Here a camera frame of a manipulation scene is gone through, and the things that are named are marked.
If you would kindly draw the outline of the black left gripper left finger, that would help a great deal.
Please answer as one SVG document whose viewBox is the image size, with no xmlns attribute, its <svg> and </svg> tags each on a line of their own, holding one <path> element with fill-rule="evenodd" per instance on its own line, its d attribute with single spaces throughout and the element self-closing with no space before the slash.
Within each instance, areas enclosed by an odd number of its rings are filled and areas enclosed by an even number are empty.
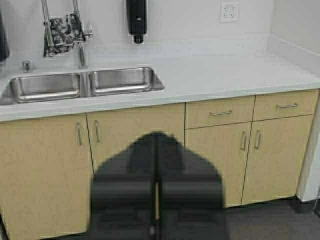
<svg viewBox="0 0 320 240">
<path fill-rule="evenodd" d="M 154 240 L 157 134 L 108 158 L 90 186 L 89 240 Z"/>
</svg>

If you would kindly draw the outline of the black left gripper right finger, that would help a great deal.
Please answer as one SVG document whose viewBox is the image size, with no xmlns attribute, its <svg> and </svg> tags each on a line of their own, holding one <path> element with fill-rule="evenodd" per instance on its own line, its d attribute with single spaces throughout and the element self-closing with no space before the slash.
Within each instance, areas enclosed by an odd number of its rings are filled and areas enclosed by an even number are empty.
<svg viewBox="0 0 320 240">
<path fill-rule="evenodd" d="M 156 137 L 163 240 L 227 240 L 222 178 L 203 156 L 174 137 Z"/>
</svg>

